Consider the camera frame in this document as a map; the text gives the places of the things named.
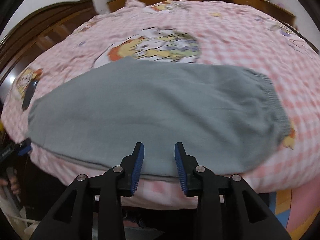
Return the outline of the person's left hand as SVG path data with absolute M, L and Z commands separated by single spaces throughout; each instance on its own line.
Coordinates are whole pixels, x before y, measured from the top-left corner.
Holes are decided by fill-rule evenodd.
M 21 192 L 20 184 L 16 177 L 17 171 L 14 169 L 13 175 L 9 177 L 9 179 L 1 178 L 1 197 L 6 198 L 6 194 L 4 192 L 4 188 L 10 184 L 10 190 L 14 195 L 19 195 Z

